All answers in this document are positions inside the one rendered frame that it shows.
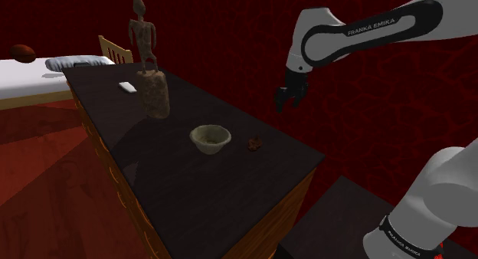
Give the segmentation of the dark-topped wooden chest of drawers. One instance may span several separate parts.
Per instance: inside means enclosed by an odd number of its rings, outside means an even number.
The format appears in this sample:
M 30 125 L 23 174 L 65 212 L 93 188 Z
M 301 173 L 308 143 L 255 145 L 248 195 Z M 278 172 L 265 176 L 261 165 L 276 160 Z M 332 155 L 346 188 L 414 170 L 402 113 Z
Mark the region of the dark-topped wooden chest of drawers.
M 149 255 L 163 259 L 270 259 L 292 228 L 323 154 L 193 84 L 166 74 L 171 112 L 147 117 L 138 64 L 64 70 L 108 172 L 123 189 Z M 231 141 L 198 150 L 189 134 L 219 125 Z M 248 140 L 258 135 L 255 152 Z

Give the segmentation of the small brown lumpy object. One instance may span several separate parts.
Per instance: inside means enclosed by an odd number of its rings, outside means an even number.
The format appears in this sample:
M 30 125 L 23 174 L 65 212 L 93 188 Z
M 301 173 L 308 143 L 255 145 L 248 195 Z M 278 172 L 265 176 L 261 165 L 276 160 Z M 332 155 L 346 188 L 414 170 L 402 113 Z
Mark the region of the small brown lumpy object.
M 258 135 L 248 140 L 247 148 L 251 152 L 257 151 L 263 145 L 262 140 Z

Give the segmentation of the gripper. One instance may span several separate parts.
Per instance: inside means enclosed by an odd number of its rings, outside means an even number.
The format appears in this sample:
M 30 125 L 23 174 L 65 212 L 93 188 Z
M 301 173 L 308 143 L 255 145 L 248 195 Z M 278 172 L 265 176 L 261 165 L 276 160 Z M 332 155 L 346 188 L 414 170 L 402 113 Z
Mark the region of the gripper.
M 308 73 L 299 73 L 289 68 L 285 71 L 285 87 L 278 87 L 274 94 L 276 111 L 281 113 L 284 103 L 293 97 L 292 107 L 298 107 L 308 89 Z

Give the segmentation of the pale green bowl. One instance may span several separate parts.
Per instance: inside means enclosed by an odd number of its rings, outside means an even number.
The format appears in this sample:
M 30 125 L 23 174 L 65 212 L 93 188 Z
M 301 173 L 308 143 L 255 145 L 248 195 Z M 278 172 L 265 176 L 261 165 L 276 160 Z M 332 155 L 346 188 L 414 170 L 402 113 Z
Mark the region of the pale green bowl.
M 195 127 L 189 137 L 198 150 L 206 155 L 218 153 L 231 141 L 231 134 L 227 129 L 212 124 Z

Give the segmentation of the brown ball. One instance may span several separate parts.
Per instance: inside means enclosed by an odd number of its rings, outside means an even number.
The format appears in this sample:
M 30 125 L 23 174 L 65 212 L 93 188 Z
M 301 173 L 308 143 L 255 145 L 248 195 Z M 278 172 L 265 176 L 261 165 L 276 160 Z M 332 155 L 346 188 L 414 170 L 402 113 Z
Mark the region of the brown ball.
M 31 63 L 36 60 L 36 53 L 32 48 L 24 44 L 15 44 L 10 47 L 9 54 L 11 57 L 24 64 Z

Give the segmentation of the brown wooden human figure statue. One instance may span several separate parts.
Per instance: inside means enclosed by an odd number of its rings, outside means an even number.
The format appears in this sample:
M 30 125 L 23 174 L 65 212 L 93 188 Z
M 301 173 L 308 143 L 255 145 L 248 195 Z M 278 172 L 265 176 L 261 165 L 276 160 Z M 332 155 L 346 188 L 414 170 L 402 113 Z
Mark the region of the brown wooden human figure statue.
M 164 120 L 170 114 L 169 89 L 166 76 L 159 70 L 157 57 L 152 50 L 156 47 L 156 27 L 144 19 L 146 6 L 143 0 L 133 0 L 133 11 L 137 19 L 129 20 L 129 39 L 136 41 L 141 63 L 136 73 L 136 89 L 140 105 L 146 115 Z

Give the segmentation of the wooden bed with white mattress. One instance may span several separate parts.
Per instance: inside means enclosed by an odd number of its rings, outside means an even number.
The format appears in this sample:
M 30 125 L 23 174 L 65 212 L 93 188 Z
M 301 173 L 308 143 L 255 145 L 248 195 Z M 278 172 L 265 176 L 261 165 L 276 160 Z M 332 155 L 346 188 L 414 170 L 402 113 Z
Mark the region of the wooden bed with white mattress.
M 132 63 L 133 54 L 104 36 L 99 36 L 101 56 L 114 64 Z M 0 110 L 51 103 L 72 98 L 63 72 L 48 70 L 48 57 L 24 64 L 14 59 L 0 60 Z

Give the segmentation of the grey pillow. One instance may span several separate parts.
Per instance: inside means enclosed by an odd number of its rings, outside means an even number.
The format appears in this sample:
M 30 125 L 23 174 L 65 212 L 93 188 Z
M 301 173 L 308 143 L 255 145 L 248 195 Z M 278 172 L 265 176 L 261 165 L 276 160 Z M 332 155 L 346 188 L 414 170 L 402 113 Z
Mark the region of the grey pillow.
M 45 61 L 45 66 L 48 70 L 54 72 L 61 72 L 64 68 L 74 67 L 75 64 L 83 63 L 87 63 L 90 66 L 114 64 L 112 60 L 105 56 L 74 55 L 48 58 Z

